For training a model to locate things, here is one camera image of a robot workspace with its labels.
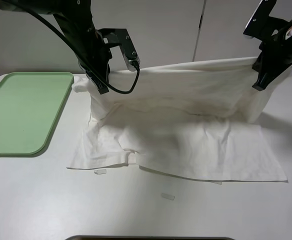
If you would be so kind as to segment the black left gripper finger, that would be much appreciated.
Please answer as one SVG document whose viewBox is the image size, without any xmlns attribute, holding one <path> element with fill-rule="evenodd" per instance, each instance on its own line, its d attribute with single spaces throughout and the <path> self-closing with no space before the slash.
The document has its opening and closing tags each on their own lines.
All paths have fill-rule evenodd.
<svg viewBox="0 0 292 240">
<path fill-rule="evenodd" d="M 86 71 L 85 74 L 97 87 L 97 90 L 100 95 L 103 95 L 109 92 L 108 87 L 104 85 L 91 71 Z"/>
</svg>

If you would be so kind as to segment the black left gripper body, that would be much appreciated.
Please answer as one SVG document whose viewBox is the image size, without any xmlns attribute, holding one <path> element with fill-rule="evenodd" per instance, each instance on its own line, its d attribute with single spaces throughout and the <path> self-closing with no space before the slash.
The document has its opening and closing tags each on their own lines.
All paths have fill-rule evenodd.
<svg viewBox="0 0 292 240">
<path fill-rule="evenodd" d="M 77 50 L 80 53 L 80 56 L 77 55 L 78 63 L 89 79 L 98 80 L 91 71 L 91 68 L 82 60 L 89 63 L 103 80 L 108 80 L 110 72 L 109 60 L 113 57 L 109 47 L 94 48 L 93 52 L 85 50 L 82 47 Z"/>
</svg>

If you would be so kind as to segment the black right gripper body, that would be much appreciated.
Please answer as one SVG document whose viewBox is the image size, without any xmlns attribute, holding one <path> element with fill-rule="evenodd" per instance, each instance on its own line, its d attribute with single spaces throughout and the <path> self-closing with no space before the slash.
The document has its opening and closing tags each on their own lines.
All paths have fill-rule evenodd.
<svg viewBox="0 0 292 240">
<path fill-rule="evenodd" d="M 252 65 L 259 78 L 276 78 L 292 65 L 292 44 L 260 44 L 261 52 Z"/>
</svg>

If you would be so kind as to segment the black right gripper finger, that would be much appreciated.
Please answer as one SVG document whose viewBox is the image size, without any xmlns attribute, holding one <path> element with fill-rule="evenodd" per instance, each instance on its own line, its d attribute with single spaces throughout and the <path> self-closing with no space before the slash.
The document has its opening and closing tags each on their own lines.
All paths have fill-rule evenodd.
<svg viewBox="0 0 292 240">
<path fill-rule="evenodd" d="M 264 91 L 267 86 L 275 80 L 275 75 L 270 73 L 259 73 L 257 76 L 257 81 L 252 85 L 252 88 L 261 92 Z"/>
</svg>

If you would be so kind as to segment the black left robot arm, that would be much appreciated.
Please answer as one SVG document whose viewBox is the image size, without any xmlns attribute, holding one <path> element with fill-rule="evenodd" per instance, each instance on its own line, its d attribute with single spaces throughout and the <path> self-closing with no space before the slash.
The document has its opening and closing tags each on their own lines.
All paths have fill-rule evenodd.
<svg viewBox="0 0 292 240">
<path fill-rule="evenodd" d="M 109 81 L 112 55 L 94 26 L 90 0 L 0 0 L 0 10 L 53 15 L 87 77 L 101 95 L 109 92 L 103 82 Z"/>
</svg>

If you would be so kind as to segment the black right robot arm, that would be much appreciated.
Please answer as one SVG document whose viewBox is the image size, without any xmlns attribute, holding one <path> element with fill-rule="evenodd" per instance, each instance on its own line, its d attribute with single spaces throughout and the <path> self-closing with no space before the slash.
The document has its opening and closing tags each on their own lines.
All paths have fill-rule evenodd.
<svg viewBox="0 0 292 240">
<path fill-rule="evenodd" d="M 279 75 L 292 65 L 292 21 L 270 39 L 263 41 L 252 69 L 258 72 L 252 87 L 263 91 Z"/>
</svg>

